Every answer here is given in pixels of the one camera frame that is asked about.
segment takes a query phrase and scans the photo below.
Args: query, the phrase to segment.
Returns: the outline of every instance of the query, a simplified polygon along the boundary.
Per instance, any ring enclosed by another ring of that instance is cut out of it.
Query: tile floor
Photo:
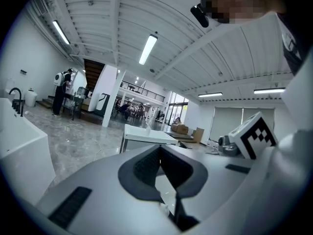
[[[24,116],[48,134],[49,148],[56,178],[49,188],[78,171],[85,165],[108,156],[119,154],[125,121],[117,116],[108,128],[75,118],[65,112],[55,117],[51,111],[37,105],[24,108]],[[128,124],[145,127],[145,121],[136,119]],[[153,130],[168,132],[170,126],[154,123]],[[193,145],[195,151],[205,152],[202,145]]]

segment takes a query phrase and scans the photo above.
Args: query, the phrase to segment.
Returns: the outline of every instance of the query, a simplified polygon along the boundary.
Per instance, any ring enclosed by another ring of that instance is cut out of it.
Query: black railing
[[[137,86],[135,84],[127,83],[125,81],[123,81],[121,83],[120,87],[122,87],[122,88],[124,88],[126,90],[130,90],[131,92],[135,92],[135,93],[142,94],[144,96],[153,98],[153,99],[155,99],[157,101],[160,101],[160,102],[164,102],[164,99],[165,99],[164,96],[161,96],[159,94],[156,94],[154,92],[151,92],[149,90],[141,88],[141,87],[139,87],[139,86]]]

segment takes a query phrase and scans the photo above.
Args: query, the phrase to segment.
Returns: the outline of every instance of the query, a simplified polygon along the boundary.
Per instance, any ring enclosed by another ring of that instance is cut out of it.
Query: rectangular light fixture
[[[198,97],[209,97],[209,96],[223,96],[223,93],[219,92],[219,93],[202,94],[202,95],[199,95]]]
[[[69,45],[69,40],[67,39],[67,37],[65,36],[64,32],[62,31],[59,22],[57,20],[53,21],[53,25],[54,27],[57,29],[58,33],[61,35],[61,37],[63,38],[64,42]]]
[[[147,58],[150,55],[150,52],[151,52],[153,46],[156,44],[156,42],[157,42],[157,37],[155,35],[150,35],[148,40],[147,40],[146,46],[143,49],[141,58],[139,60],[139,63],[141,65],[144,65],[146,63]]]
[[[284,91],[285,88],[274,88],[274,89],[254,90],[254,94],[282,93]]]

